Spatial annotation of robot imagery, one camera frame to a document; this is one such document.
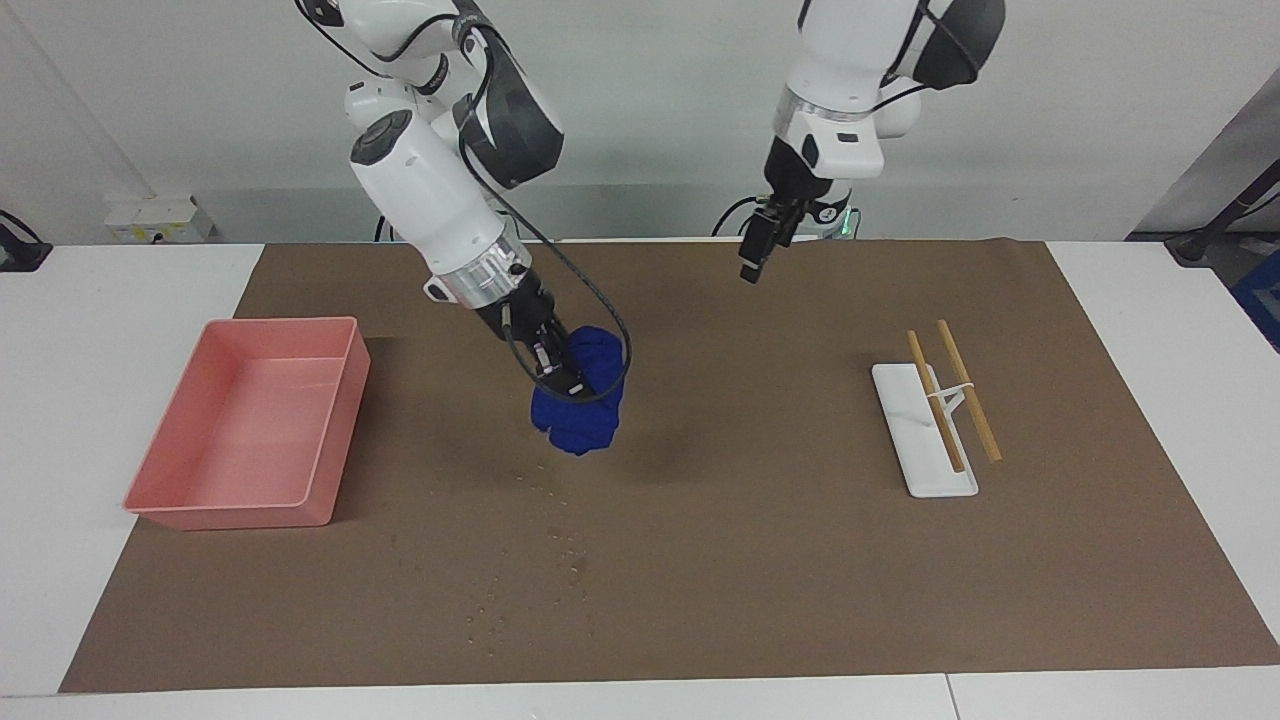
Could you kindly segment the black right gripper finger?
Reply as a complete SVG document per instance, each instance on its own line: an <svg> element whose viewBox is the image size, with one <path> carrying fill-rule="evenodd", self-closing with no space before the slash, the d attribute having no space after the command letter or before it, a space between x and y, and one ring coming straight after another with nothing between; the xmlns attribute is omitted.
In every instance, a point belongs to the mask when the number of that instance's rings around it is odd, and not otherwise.
<svg viewBox="0 0 1280 720"><path fill-rule="evenodd" d="M571 398L586 397L589 382L584 378L566 342L539 340L532 346L538 380L550 391Z"/></svg>

